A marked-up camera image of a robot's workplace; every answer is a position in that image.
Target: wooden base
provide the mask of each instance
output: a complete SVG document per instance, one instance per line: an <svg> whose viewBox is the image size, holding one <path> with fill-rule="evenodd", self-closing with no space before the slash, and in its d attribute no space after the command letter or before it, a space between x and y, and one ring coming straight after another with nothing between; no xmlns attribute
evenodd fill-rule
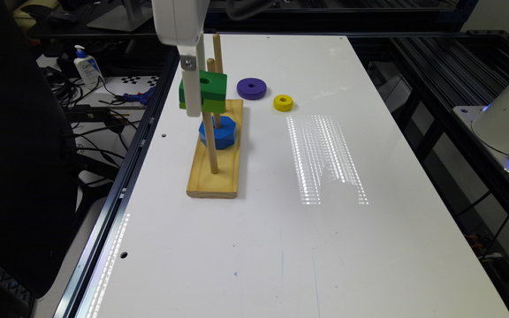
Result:
<svg viewBox="0 0 509 318"><path fill-rule="evenodd" d="M237 124L237 139L235 144L227 149L217 150L219 172L212 174L209 168L208 149L198 137L194 163L192 163L186 189L187 195L192 198L234 199L237 197L243 100L227 100L224 116L230 117Z"/></svg>

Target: blue hexagonal block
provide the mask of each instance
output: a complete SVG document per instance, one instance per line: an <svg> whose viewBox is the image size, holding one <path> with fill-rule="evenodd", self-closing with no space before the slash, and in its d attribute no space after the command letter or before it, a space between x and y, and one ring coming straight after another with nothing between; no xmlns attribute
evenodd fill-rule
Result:
<svg viewBox="0 0 509 318"><path fill-rule="evenodd" d="M213 129L216 135L216 149L223 150L235 143L237 138L237 124L227 116L221 116L221 128ZM203 122L200 125L200 140L205 145L205 128Z"/></svg>

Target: white bottle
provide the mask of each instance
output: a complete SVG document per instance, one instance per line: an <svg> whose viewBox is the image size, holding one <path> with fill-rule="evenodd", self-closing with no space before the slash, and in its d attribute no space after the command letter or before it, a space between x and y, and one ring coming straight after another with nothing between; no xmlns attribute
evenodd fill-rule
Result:
<svg viewBox="0 0 509 318"><path fill-rule="evenodd" d="M78 73L84 81L84 84L86 84L86 88L95 89L102 86L103 76L99 71L99 67L97 67L95 58L86 54L84 47L81 45L76 45L75 48L78 58L74 59L74 65L76 65Z"/></svg>

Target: wooden dowel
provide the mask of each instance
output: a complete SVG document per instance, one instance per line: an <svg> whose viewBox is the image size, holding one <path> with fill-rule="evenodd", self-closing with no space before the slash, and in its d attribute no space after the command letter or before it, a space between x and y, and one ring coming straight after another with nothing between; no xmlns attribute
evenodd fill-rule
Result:
<svg viewBox="0 0 509 318"><path fill-rule="evenodd" d="M216 60L208 58L208 72L216 72Z"/></svg>
<svg viewBox="0 0 509 318"><path fill-rule="evenodd" d="M208 72L216 71L216 60L208 58ZM221 128L221 114L213 113L213 123L216 129Z"/></svg>
<svg viewBox="0 0 509 318"><path fill-rule="evenodd" d="M221 56L221 37L213 34L213 50L216 54L216 72L223 73L223 58Z"/></svg>
<svg viewBox="0 0 509 318"><path fill-rule="evenodd" d="M205 143L208 147L209 167L211 173L217 174L219 168L217 167L217 153L216 153L216 136L213 133L213 124L211 123L211 113L203 111L203 129L205 129Z"/></svg>

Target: purple ring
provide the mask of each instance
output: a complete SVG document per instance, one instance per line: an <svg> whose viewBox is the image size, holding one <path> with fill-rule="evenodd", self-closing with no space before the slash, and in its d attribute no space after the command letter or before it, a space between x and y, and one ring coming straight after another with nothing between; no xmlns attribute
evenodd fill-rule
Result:
<svg viewBox="0 0 509 318"><path fill-rule="evenodd" d="M237 83L237 93L248 100L263 98L266 94L266 83L261 79L242 79Z"/></svg>

